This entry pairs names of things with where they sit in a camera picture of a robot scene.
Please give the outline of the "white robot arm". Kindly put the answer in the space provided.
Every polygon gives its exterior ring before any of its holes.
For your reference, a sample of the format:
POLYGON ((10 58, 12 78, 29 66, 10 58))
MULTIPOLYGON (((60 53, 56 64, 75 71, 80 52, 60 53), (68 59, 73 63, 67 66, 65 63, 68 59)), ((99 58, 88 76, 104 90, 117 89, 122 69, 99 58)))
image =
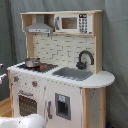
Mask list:
POLYGON ((0 128, 45 128, 41 76, 25 64, 7 68, 12 117, 1 117, 0 128))

